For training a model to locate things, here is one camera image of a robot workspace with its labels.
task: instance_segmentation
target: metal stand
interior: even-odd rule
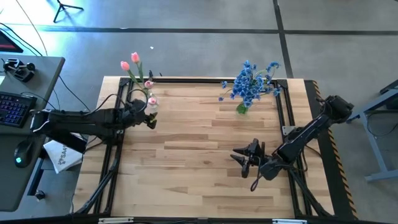
[[[81,10],[84,10],[82,7],[70,6],[70,5],[62,4],[62,3],[60,2],[60,0],[57,0],[57,2],[58,2],[58,4],[60,5],[60,7],[58,7],[58,11],[57,11],[57,13],[56,13],[56,15],[55,15],[55,17],[54,17],[54,20],[53,20],[54,23],[56,23],[58,14],[59,14],[61,11],[66,10],[67,8],[74,8],[74,9],[81,9]]]
[[[394,83],[390,84],[389,86],[383,88],[380,91],[380,93],[382,94],[381,96],[379,96],[373,102],[367,104],[360,110],[353,113],[347,120],[347,123],[350,123],[354,119],[361,118],[361,122],[363,123],[363,126],[365,127],[365,131],[366,131],[366,134],[368,135],[369,142],[371,143],[373,153],[376,156],[377,163],[379,164],[380,172],[378,172],[377,174],[371,174],[371,175],[365,177],[365,179],[369,182],[375,181],[375,180],[384,180],[384,179],[388,179],[388,178],[398,177],[398,170],[387,170],[386,163],[384,162],[384,159],[381,155],[379,146],[377,145],[377,141],[376,141],[377,136],[374,136],[372,133],[370,133],[369,129],[367,128],[368,118],[369,118],[370,114],[393,113],[393,111],[388,111],[388,110],[387,111],[379,111],[379,110],[376,111],[376,109],[380,108],[381,106],[385,105],[389,101],[398,97],[398,90],[393,88],[396,85],[398,85],[397,81],[395,81]]]

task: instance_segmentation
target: wooden table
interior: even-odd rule
[[[120,78],[104,77],[98,104],[117,93]],[[295,124],[304,126],[312,120],[305,82],[287,82]],[[247,179],[241,178],[241,166],[229,156],[232,148],[247,146],[253,138],[266,143],[268,154],[282,144],[275,97],[262,96],[246,115],[240,115],[235,112],[239,99],[218,101],[224,93],[220,84],[157,83],[153,92],[160,102],[157,127],[151,130],[141,125],[126,130],[112,216],[294,217],[286,171],[272,181],[261,179],[257,190],[251,192],[257,169],[253,167]],[[112,108],[114,101],[108,100],[104,108]],[[316,140],[308,145],[319,150]],[[75,208],[80,208],[98,185],[105,147],[85,154]],[[322,159],[309,150],[305,155],[307,185],[333,213]],[[102,206],[107,193],[106,189]],[[303,208],[302,195],[298,195]]]

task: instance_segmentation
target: gray floor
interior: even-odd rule
[[[35,24],[56,27],[101,28],[207,28],[276,29],[272,0],[90,0],[67,1],[80,5],[79,12],[62,12],[53,24],[53,0],[20,0]],[[279,0],[284,28],[289,30],[397,30],[398,2],[394,0]],[[0,22],[44,52],[29,21],[14,1],[0,3]],[[271,60],[283,62],[277,34],[177,34],[45,32],[40,30],[49,55],[66,58],[61,76],[90,108],[94,108],[105,75],[125,75],[120,60],[137,51],[144,68],[167,76],[237,75],[242,61],[260,66]],[[295,78],[318,81],[323,96],[339,94],[357,107],[377,97],[378,91],[396,80],[398,36],[383,35],[286,35]],[[286,77],[284,69],[277,77]],[[82,105],[57,83],[65,110],[82,110]],[[381,123],[389,129],[396,117]],[[398,178],[367,183],[365,175],[378,172],[377,162],[357,121],[332,128],[360,219],[398,223]],[[390,169],[398,169],[398,151],[390,138],[380,139]],[[0,219],[64,215],[70,208],[77,171],[56,175],[45,171],[39,188],[48,200],[36,202],[24,197],[14,213],[0,213]]]

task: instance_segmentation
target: green leaf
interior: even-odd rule
[[[144,72],[142,72],[142,62],[139,63],[138,66],[138,73],[139,73],[139,79],[141,79],[141,82],[144,83]]]
[[[246,112],[248,112],[249,108],[246,108],[243,103],[240,103],[237,107],[236,107],[236,111],[239,114],[246,114]]]

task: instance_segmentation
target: pink tulip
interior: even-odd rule
[[[144,86],[146,87],[146,88],[152,88],[152,87],[154,87],[154,82],[151,82],[151,81],[146,81],[145,83],[144,83]]]
[[[148,99],[148,104],[155,105],[156,104],[156,98],[154,98],[154,97],[149,98]]]
[[[134,63],[139,63],[139,56],[138,56],[137,52],[134,52],[131,54],[131,60]]]
[[[124,71],[127,71],[130,69],[130,65],[127,62],[123,62],[123,61],[120,62],[120,67],[122,67],[122,69]]]

